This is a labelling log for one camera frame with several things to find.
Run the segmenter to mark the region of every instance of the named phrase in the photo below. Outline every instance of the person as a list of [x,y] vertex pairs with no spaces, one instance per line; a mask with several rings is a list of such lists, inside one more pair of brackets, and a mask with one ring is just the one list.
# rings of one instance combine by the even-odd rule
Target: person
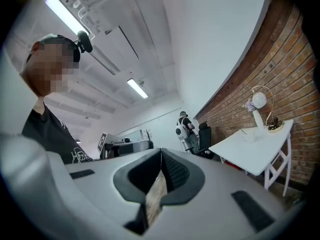
[[68,90],[80,52],[76,44],[62,35],[49,34],[33,44],[20,73],[37,95],[22,135],[36,140],[47,151],[58,153],[65,164],[92,161],[74,140],[66,124],[44,104],[44,97]]
[[193,129],[195,129],[195,126],[191,123],[191,121],[188,118],[188,115],[185,111],[180,112],[180,117],[179,117],[179,123],[186,126],[186,128],[189,130],[189,137],[186,138],[184,141],[188,148],[193,148],[193,153],[196,154],[199,151],[199,145],[198,145],[198,140],[197,136],[194,133]]

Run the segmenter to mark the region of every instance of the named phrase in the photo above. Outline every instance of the brick wall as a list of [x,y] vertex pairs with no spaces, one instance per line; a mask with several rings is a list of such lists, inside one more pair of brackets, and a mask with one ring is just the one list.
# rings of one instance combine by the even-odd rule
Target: brick wall
[[[317,61],[302,33],[302,20],[291,2],[272,0],[245,58],[196,118],[212,127],[211,144],[216,144],[240,128],[256,126],[252,113],[241,106],[252,96],[252,87],[269,87],[275,98],[273,115],[294,119],[290,179],[307,184],[320,163],[320,96],[313,83]],[[259,110],[265,120],[272,98],[265,89],[260,91],[268,98]]]

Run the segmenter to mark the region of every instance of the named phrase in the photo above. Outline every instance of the purple flower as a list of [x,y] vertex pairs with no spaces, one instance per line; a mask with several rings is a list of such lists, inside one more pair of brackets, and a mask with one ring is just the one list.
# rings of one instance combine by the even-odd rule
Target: purple flower
[[253,103],[251,101],[247,101],[245,105],[246,105],[248,111],[251,112],[251,111],[255,110],[255,106],[253,105]]

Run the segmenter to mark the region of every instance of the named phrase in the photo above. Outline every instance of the wooden floor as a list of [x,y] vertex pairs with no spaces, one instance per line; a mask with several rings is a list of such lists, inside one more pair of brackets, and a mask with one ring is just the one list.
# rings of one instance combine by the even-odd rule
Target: wooden floor
[[[264,185],[264,178],[262,176],[252,176],[251,178],[256,180],[262,186]],[[274,194],[286,210],[291,208],[301,197],[302,192],[288,187],[285,197],[282,196],[284,191],[284,185],[274,182],[269,191]],[[167,194],[167,185],[163,173],[160,171],[158,177],[153,183],[150,191],[146,195],[146,216],[148,225],[150,226],[158,217],[161,212],[160,199]]]

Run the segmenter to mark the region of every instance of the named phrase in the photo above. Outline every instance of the vase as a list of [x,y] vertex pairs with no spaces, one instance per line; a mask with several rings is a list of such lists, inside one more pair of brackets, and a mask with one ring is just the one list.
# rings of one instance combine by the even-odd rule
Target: vase
[[265,129],[264,121],[262,120],[259,111],[258,110],[254,110],[252,113],[253,113],[253,117],[254,117],[256,126],[258,126],[260,132],[263,132],[264,129]]

